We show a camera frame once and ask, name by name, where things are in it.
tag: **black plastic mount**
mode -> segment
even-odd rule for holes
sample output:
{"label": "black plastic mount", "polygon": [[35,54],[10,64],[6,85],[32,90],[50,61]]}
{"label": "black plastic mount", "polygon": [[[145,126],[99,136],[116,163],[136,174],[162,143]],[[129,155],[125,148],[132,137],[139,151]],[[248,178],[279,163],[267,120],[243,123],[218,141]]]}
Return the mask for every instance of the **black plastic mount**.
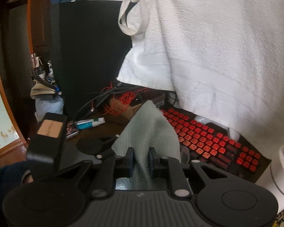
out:
{"label": "black plastic mount", "polygon": [[266,189],[198,160],[181,164],[159,158],[154,148],[150,173],[166,179],[168,191],[116,191],[116,179],[131,177],[133,165],[133,148],[102,164],[81,161],[12,190],[3,212],[14,227],[111,226],[114,221],[116,226],[140,221],[141,226],[269,227],[278,210]]}

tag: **gray cloth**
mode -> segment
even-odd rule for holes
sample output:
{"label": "gray cloth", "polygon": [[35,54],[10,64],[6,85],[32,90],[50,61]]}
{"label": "gray cloth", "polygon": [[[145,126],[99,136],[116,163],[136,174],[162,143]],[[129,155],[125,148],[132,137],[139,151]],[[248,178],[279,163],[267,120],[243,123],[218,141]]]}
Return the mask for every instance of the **gray cloth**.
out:
{"label": "gray cloth", "polygon": [[117,155],[125,156],[128,147],[134,148],[136,163],[133,176],[121,178],[116,189],[155,190],[166,188],[160,179],[151,179],[148,166],[148,149],[154,147],[158,156],[174,157],[180,161],[178,136],[160,110],[147,101],[131,119],[112,149]]}

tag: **cardboard box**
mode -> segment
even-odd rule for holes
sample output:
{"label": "cardboard box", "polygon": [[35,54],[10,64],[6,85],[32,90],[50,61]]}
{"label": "cardboard box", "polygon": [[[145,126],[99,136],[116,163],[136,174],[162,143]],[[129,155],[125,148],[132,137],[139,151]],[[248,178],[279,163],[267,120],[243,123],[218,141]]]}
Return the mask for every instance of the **cardboard box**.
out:
{"label": "cardboard box", "polygon": [[[151,101],[154,104],[157,104],[157,103],[163,102],[164,97],[165,97],[165,95],[162,94],[158,97],[151,99]],[[122,102],[120,102],[118,99],[115,99],[115,98],[112,98],[109,101],[109,104],[111,105],[111,108],[113,108],[116,112],[120,112],[121,110],[123,110],[126,107],[126,105],[124,105]],[[127,109],[124,112],[122,112],[120,115],[122,115],[123,117],[130,120],[136,114],[136,112],[138,112],[138,110],[140,109],[141,106],[142,106],[141,103],[137,104],[133,107],[128,106]]]}

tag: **toothpaste tube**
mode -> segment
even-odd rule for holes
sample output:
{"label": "toothpaste tube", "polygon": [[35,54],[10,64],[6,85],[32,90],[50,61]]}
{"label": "toothpaste tube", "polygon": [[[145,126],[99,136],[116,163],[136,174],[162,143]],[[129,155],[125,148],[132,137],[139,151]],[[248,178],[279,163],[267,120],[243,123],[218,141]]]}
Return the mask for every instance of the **toothpaste tube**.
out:
{"label": "toothpaste tube", "polygon": [[105,121],[91,121],[88,123],[83,123],[83,124],[79,124],[77,125],[78,130],[83,130],[83,129],[87,129],[87,128],[91,128],[91,127],[96,127],[100,124],[104,124]]}
{"label": "toothpaste tube", "polygon": [[76,121],[75,124],[81,125],[81,124],[85,124],[85,123],[89,123],[89,122],[93,122],[93,121],[105,121],[105,119],[104,118],[97,118],[97,119],[91,119],[91,120],[80,120],[80,121]]}

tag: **desk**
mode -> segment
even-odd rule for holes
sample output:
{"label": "desk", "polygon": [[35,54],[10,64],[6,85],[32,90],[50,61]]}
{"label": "desk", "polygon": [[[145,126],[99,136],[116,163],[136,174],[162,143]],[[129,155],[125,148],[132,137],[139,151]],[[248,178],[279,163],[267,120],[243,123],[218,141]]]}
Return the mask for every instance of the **desk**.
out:
{"label": "desk", "polygon": [[86,159],[92,160],[94,164],[101,163],[101,161],[97,160],[95,156],[84,154],[80,152],[76,148],[76,143],[78,142],[78,140],[81,138],[86,138],[86,137],[101,138],[105,136],[114,136],[117,134],[120,135],[129,122],[128,119],[126,119],[125,117],[121,115],[118,115],[115,117],[111,114],[107,114],[107,115],[100,114],[100,115],[91,116],[89,118],[92,119],[92,118],[99,118],[99,117],[104,117],[106,120],[106,123],[93,127],[93,128],[81,130],[78,135],[66,140],[66,142],[64,143],[63,152],[61,156],[60,169],[69,167],[71,165],[74,165]]}
{"label": "desk", "polygon": [[113,116],[111,114],[94,115],[94,116],[88,117],[88,119],[94,119],[94,118],[100,118],[100,117],[104,117],[106,123],[93,127],[93,128],[80,130],[78,135],[68,139],[67,141],[70,143],[76,144],[77,141],[83,137],[101,138],[101,137],[117,135],[117,134],[120,135],[121,132],[126,127],[126,125],[129,123],[129,120],[126,119],[125,117],[121,115]]}

